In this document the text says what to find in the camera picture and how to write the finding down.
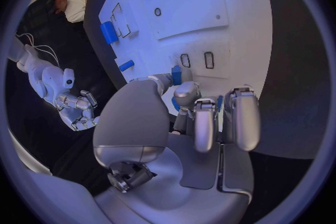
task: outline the round hole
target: round hole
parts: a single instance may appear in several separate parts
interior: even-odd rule
[[[157,8],[155,8],[155,10],[154,10],[154,14],[156,15],[156,16],[160,16],[161,15],[161,10],[157,7]]]

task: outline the white cable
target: white cable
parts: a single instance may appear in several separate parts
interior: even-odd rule
[[[29,42],[30,42],[30,45],[31,45],[33,48],[36,48],[37,50],[39,50],[39,51],[41,51],[41,52],[46,52],[46,53],[50,54],[50,55],[55,59],[57,65],[58,65],[58,67],[59,67],[59,62],[58,62],[57,55],[56,55],[55,51],[54,51],[50,46],[47,46],[47,45],[38,45],[38,46],[35,46],[35,45],[34,45],[34,37],[33,37],[33,35],[32,35],[31,33],[29,33],[29,32],[25,32],[25,33],[23,33],[23,34],[21,34],[21,35],[16,34],[16,36],[17,36],[18,38],[20,38],[20,37],[22,37],[22,36],[24,36],[24,35],[28,37]],[[46,47],[48,47],[53,53],[51,53],[51,52],[49,52],[49,51],[47,51],[47,50],[39,49],[38,47],[41,47],[41,46],[46,46]]]

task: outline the person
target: person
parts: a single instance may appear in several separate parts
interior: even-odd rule
[[[84,20],[87,0],[48,0],[46,3],[48,14],[64,12],[69,22]]]

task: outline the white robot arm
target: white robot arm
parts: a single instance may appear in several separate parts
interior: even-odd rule
[[[14,37],[8,58],[17,63],[17,68],[28,74],[30,85],[46,102],[57,108],[61,119],[72,130],[85,130],[97,125],[94,118],[97,102],[88,91],[81,91],[80,97],[70,93],[74,83],[72,69],[64,71],[41,60],[30,45],[23,45]]]

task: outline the dark background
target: dark background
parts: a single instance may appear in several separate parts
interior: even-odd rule
[[[73,32],[72,25],[68,26],[67,24],[64,23],[64,21],[61,21],[61,18],[58,18],[57,20],[59,20],[59,22],[52,22],[52,24],[60,24],[63,25],[62,27],[64,27],[64,31],[66,33],[68,32]],[[84,40],[86,37],[84,35],[82,35],[81,30],[78,30],[77,35],[81,36],[81,38]],[[57,52],[58,57],[60,59],[60,65],[61,68],[73,68],[75,69],[75,76],[76,76],[76,87],[77,89],[87,89],[87,90],[91,90],[89,88],[82,88],[81,83],[83,83],[83,85],[87,85],[84,84],[83,81],[85,81],[85,78],[88,77],[88,70],[84,70],[83,73],[77,73],[76,70],[78,70],[77,66],[76,66],[76,60],[80,57],[80,58],[85,58],[86,54],[88,54],[88,58],[92,57],[92,52],[90,52],[90,50],[83,50],[84,52],[74,52],[74,50],[71,49],[71,46],[73,44],[77,43],[77,39],[75,37],[71,37],[72,35],[70,34],[69,37],[69,41],[67,42],[63,42],[60,41],[59,39],[61,39],[60,36],[56,35],[53,36],[53,38],[48,39],[50,40],[54,40],[55,42],[57,42],[57,44],[60,44],[60,47],[62,48],[61,50],[64,52],[64,54],[61,52],[60,54]],[[8,68],[12,68],[11,70],[13,70],[16,68],[15,65],[14,66],[8,66]],[[24,87],[25,90],[29,91],[31,88],[28,87],[27,85],[22,85],[20,83],[23,83],[24,81],[24,77],[26,76],[26,74],[22,73],[23,77],[22,79],[17,79],[14,82],[11,81],[10,83],[13,83],[15,85],[15,87]],[[34,92],[31,93],[30,96],[36,96],[36,94]],[[36,99],[33,99],[34,105],[36,105],[35,102],[41,102],[41,106],[46,105],[45,102],[42,101],[42,99],[40,99],[38,96]],[[24,111],[22,112],[22,114],[35,114],[38,115],[39,112],[38,111],[32,111],[31,110],[32,107],[27,107],[24,108]],[[11,124],[11,128],[17,128],[17,133],[20,133],[20,131],[22,131],[23,129],[26,129],[27,126],[29,128],[29,126],[34,130],[36,130],[36,125],[40,125],[41,128],[45,128],[45,125],[47,124],[48,126],[46,126],[48,129],[53,129],[52,124],[57,124],[57,119],[56,116],[52,115],[52,113],[50,113],[50,115],[46,115],[43,113],[43,115],[41,115],[40,117],[45,117],[45,118],[50,118],[50,120],[48,120],[47,123],[44,122],[44,120],[41,120],[39,117],[30,119],[29,122],[26,122],[23,124],[23,126],[19,125],[19,123],[17,124]],[[62,150],[60,152],[57,153],[53,153],[50,154],[50,156],[47,156],[46,153],[43,151],[40,151],[39,153],[41,154],[39,157],[41,158],[45,158],[46,164],[50,166],[55,166],[56,160],[62,159],[62,157],[67,158],[67,154],[69,153],[69,151],[71,151],[71,145],[73,142],[77,142],[78,141],[78,137],[75,135],[73,135],[74,133],[72,132],[72,135],[65,135],[66,131],[64,130],[64,132],[58,132],[55,133],[55,143],[57,144],[62,144],[61,148]],[[32,137],[34,136],[33,133],[31,133],[31,139],[35,139],[34,141],[36,143],[42,143],[40,139],[43,139],[42,137]],[[83,139],[80,141],[82,144],[87,144],[90,142],[90,139]],[[258,216],[265,214],[267,212],[269,212],[270,210],[272,210],[277,203],[279,202],[279,200],[282,200],[284,197],[286,197],[289,192],[288,190],[291,190],[295,187],[295,185],[298,183],[298,181],[300,180],[300,178],[302,177],[302,175],[304,174],[304,172],[306,171],[306,169],[308,168],[309,164],[310,164],[310,160],[297,160],[297,161],[293,161],[292,159],[285,159],[285,158],[278,158],[278,157],[270,157],[270,156],[263,156],[259,153],[252,153],[251,154],[251,159],[253,163],[263,163],[263,166],[254,166],[255,169],[255,181],[256,181],[256,186],[255,186],[255,192],[259,192],[258,189],[262,190],[260,192],[262,192],[263,194],[258,196],[258,197],[254,197],[254,201],[253,203],[255,204],[261,204],[262,206],[259,206],[258,208],[255,208],[254,204],[252,203],[247,211],[246,214],[249,214],[249,219],[246,221],[249,221],[249,223],[252,222],[252,220],[257,220]],[[285,181],[287,184],[280,186],[279,188],[277,188],[277,185],[274,184],[272,187],[273,189],[270,188],[266,188],[265,184],[267,184],[267,182],[277,182],[277,180],[279,181]],[[6,201],[6,203],[3,205],[2,207],[2,211],[3,214],[8,216],[9,218],[12,218],[12,220],[18,220],[18,219],[25,219],[25,221],[33,218],[33,216],[31,215],[31,213],[25,208],[25,206],[22,205],[22,202],[20,201],[20,199],[18,198],[18,196],[15,194],[13,188],[10,186],[9,182],[7,181],[5,174],[1,173],[1,178],[0,178],[0,182],[2,183],[3,186],[3,200]],[[305,214],[297,221],[297,223],[305,223],[307,222],[307,220],[312,220],[312,218],[314,217],[318,217],[320,220],[323,220],[324,218],[327,217],[331,217],[333,216],[333,210],[331,209],[332,206],[332,200],[335,196],[335,191],[333,191],[332,188],[332,184],[333,182],[335,182],[335,172],[333,172],[331,178],[329,178],[327,185],[325,186],[324,190],[319,194],[318,198],[315,200],[315,202],[312,204],[312,206],[305,212]]]

